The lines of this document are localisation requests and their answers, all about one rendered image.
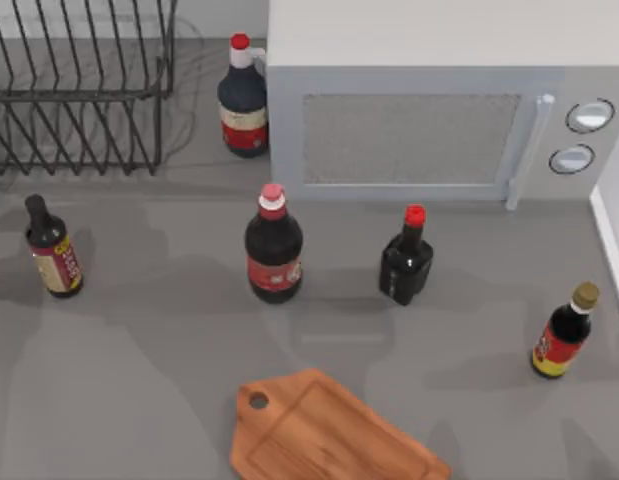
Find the dark bottle with pink cap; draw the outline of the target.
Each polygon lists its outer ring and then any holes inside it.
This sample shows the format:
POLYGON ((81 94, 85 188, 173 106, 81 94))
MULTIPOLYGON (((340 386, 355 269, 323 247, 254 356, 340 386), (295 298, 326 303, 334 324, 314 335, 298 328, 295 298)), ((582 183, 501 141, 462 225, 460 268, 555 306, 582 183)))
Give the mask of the dark bottle with pink cap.
POLYGON ((244 235, 247 279, 253 293, 269 304, 282 304, 300 290, 303 279, 303 232, 288 211, 281 184, 265 184, 257 212, 244 235))

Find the square black bottle red cap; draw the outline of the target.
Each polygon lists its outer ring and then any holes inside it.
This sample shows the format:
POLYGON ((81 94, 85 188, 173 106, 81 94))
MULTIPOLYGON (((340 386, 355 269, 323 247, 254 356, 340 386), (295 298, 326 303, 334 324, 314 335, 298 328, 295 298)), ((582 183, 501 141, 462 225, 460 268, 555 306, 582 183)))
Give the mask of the square black bottle red cap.
POLYGON ((425 207, 408 205, 402 230, 382 251, 379 289, 402 306, 422 291, 432 266, 434 249, 423 239, 425 222, 425 207))

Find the wooden cutting board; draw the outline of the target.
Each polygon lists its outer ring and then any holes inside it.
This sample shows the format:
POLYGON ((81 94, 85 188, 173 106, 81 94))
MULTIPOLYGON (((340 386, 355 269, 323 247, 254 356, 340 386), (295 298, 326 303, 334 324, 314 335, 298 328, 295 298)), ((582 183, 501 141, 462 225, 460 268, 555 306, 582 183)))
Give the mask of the wooden cutting board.
POLYGON ((310 368, 239 387, 230 455, 241 480, 451 480, 451 468, 310 368))

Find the pale grey microwave oven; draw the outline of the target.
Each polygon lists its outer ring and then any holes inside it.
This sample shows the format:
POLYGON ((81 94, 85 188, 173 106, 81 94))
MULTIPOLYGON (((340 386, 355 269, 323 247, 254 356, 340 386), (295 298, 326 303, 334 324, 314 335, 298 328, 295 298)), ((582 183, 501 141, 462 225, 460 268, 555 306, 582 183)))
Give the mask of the pale grey microwave oven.
POLYGON ((555 96, 523 200, 580 200, 619 139, 619 0, 271 0, 271 173, 292 198, 505 205, 535 117, 555 96), (570 109, 606 99, 602 129, 570 109), (558 175, 557 150, 589 146, 558 175))

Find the dark bottle with black cap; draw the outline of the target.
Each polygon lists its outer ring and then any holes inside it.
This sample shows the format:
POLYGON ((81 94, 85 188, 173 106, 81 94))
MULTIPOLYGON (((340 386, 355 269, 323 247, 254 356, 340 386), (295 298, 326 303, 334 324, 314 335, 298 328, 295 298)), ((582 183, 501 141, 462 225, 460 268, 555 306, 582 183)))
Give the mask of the dark bottle with black cap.
POLYGON ((29 223, 25 239, 47 291, 70 298, 83 285, 83 273, 65 222, 53 215, 39 194, 25 199, 29 223))

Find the dark bottle with gold cap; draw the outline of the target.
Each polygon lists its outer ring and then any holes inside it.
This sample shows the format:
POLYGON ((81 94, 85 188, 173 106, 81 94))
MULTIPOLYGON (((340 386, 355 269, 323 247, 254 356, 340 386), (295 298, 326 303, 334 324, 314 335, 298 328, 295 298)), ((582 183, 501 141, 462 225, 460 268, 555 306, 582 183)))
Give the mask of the dark bottle with gold cap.
POLYGON ((566 304, 553 311, 530 354, 531 365, 538 375, 557 379, 569 370, 591 333, 591 313, 599 295, 595 283, 583 282, 566 304))

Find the small microwave knob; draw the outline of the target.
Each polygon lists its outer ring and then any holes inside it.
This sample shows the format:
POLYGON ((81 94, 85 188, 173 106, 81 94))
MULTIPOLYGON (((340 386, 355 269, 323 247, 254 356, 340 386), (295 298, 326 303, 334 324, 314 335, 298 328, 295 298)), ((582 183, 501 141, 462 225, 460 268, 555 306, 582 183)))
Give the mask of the small microwave knob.
POLYGON ((595 160, 594 151, 587 145, 577 144, 554 152, 548 165, 558 175, 574 175, 586 170, 595 160))

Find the white cabinet edge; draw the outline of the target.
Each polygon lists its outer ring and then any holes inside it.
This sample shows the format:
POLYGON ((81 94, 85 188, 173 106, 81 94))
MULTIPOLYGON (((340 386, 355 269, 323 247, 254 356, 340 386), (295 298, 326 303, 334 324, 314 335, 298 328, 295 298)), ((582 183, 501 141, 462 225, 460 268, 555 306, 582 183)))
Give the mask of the white cabinet edge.
POLYGON ((590 195, 590 206, 619 303, 619 244, 598 186, 590 195))

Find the large microwave knob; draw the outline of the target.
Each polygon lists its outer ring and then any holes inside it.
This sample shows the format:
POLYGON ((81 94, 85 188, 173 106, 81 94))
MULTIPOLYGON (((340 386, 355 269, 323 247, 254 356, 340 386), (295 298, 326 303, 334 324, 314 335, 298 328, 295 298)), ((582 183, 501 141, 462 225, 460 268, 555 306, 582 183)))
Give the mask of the large microwave knob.
POLYGON ((578 134, 588 134, 604 128, 614 117, 615 108, 606 99, 574 105, 566 116, 566 126, 578 134))

